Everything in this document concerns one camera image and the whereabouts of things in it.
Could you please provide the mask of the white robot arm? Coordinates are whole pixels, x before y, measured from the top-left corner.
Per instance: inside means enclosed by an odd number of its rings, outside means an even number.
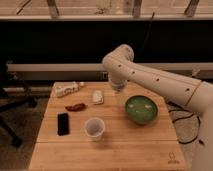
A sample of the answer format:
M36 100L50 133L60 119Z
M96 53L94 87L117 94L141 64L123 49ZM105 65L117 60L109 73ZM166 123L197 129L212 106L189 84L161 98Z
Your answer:
M135 82L201 118L191 171L213 171L213 84L133 62L134 51L122 44L102 59L115 90Z

